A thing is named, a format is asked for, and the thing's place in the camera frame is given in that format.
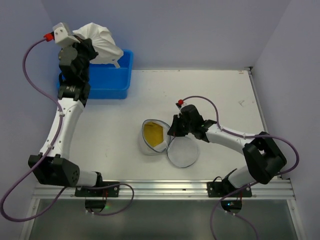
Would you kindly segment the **white mesh laundry bag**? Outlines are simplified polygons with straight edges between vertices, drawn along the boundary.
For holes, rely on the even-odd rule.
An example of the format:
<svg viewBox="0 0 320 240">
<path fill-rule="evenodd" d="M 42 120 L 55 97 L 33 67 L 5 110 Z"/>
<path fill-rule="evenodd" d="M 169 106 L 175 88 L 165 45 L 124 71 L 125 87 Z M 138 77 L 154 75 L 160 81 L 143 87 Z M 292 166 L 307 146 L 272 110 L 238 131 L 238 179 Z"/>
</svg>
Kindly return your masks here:
<svg viewBox="0 0 320 240">
<path fill-rule="evenodd" d="M 143 136 L 143 127 L 148 122 L 155 122 L 163 127 L 163 142 L 156 147 L 151 147 Z M 170 126 L 162 120 L 146 119 L 141 125 L 138 136 L 140 151 L 147 156 L 165 154 L 171 164 L 180 169 L 191 167 L 200 156 L 198 144 L 187 136 L 174 137 L 168 135 L 169 129 Z"/>
</svg>

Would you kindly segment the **yellow bra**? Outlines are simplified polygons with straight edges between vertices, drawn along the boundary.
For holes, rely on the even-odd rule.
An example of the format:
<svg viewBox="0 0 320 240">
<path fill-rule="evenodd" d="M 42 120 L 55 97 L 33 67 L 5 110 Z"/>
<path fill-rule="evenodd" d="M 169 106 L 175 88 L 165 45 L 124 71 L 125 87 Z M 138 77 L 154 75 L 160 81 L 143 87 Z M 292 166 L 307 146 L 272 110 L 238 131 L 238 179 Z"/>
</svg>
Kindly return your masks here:
<svg viewBox="0 0 320 240">
<path fill-rule="evenodd" d="M 151 147 L 156 147 L 164 141 L 163 127 L 153 121 L 143 126 L 143 136 Z"/>
</svg>

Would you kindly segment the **white bra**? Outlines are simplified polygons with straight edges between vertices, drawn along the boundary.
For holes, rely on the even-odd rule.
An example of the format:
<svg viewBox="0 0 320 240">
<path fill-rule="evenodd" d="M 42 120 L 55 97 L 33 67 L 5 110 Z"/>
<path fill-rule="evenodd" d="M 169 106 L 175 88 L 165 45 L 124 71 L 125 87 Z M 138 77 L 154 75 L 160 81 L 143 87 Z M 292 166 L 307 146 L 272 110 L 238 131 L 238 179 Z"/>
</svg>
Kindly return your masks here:
<svg viewBox="0 0 320 240">
<path fill-rule="evenodd" d="M 91 39 L 94 50 L 98 52 L 97 57 L 90 61 L 91 64 L 112 64 L 120 68 L 118 61 L 124 52 L 116 45 L 107 27 L 91 22 L 73 30 L 73 33 L 82 39 Z"/>
</svg>

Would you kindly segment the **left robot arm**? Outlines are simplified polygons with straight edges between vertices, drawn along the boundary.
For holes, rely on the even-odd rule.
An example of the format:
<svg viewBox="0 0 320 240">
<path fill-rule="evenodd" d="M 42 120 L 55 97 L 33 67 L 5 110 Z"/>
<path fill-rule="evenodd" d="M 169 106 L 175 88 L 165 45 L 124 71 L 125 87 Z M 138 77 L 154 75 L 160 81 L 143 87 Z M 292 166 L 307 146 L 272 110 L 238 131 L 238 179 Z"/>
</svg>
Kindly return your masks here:
<svg viewBox="0 0 320 240">
<path fill-rule="evenodd" d="M 43 185 L 94 187 L 101 178 L 98 172 L 81 170 L 69 160 L 76 124 L 91 90 L 90 61 L 98 56 L 91 39 L 77 36 L 76 40 L 58 54 L 61 72 L 57 97 L 53 98 L 56 114 L 45 144 L 28 159 L 33 174 Z"/>
</svg>

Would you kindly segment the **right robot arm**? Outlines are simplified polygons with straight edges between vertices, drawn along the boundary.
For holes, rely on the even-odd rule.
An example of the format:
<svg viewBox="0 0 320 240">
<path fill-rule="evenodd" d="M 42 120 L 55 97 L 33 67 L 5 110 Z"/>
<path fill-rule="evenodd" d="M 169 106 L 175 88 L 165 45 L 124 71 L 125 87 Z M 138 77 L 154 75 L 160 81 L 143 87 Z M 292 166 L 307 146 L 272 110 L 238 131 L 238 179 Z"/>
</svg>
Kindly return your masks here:
<svg viewBox="0 0 320 240">
<path fill-rule="evenodd" d="M 173 116 L 168 135 L 184 137 L 192 134 L 206 143 L 218 144 L 244 156 L 246 166 L 234 169 L 222 179 L 227 192 L 258 182 L 266 185 L 287 164 L 287 159 L 266 132 L 246 136 L 219 126 L 217 121 L 204 120 L 192 104 L 176 104 L 179 114 Z"/>
</svg>

